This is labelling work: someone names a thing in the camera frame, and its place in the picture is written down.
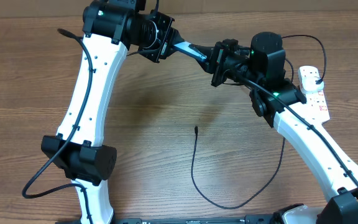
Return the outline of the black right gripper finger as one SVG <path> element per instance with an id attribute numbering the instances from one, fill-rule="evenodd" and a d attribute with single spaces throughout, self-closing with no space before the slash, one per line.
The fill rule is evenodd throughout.
<path id="1" fill-rule="evenodd" d="M 215 59 L 207 59 L 204 61 L 197 61 L 200 67 L 209 74 L 213 74 L 216 71 L 216 60 Z"/>
<path id="2" fill-rule="evenodd" d="M 190 57 L 199 62 L 216 62 L 215 47 L 207 47 L 202 45 L 190 44 Z"/>

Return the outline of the blue smartphone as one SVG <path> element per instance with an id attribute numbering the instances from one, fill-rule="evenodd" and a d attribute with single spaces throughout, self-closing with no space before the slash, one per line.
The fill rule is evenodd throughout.
<path id="1" fill-rule="evenodd" d="M 183 53 L 199 62 L 204 62 L 207 59 L 207 56 L 205 56 L 205 54 L 201 53 L 191 43 L 189 43 L 187 41 L 177 43 L 173 46 L 173 48 L 176 51 L 179 51 L 179 52 L 181 52 L 181 53 Z"/>

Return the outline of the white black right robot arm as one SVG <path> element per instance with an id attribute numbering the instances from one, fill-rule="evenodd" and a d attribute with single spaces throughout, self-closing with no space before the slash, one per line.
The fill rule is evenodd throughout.
<path id="1" fill-rule="evenodd" d="M 261 32 L 244 47 L 226 39 L 212 47 L 177 44 L 212 74 L 212 86 L 232 80 L 250 90 L 255 113 L 299 153 L 323 191 L 326 205 L 290 205 L 271 215 L 246 215 L 246 223 L 358 223 L 358 165 L 324 129 L 329 119 L 323 93 L 324 72 L 303 66 L 293 72 L 299 85 L 285 76 L 288 63 L 282 36 Z"/>

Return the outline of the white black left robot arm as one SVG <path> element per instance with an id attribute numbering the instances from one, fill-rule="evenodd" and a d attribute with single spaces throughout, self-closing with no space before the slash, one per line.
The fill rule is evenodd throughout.
<path id="1" fill-rule="evenodd" d="M 117 151 L 104 145 L 104 125 L 114 82 L 132 45 L 152 62 L 175 46 L 173 18 L 144 1 L 93 1 L 83 12 L 80 71 L 67 113 L 53 136 L 44 136 L 48 163 L 63 170 L 78 194 L 80 223 L 113 223 L 108 179 Z"/>

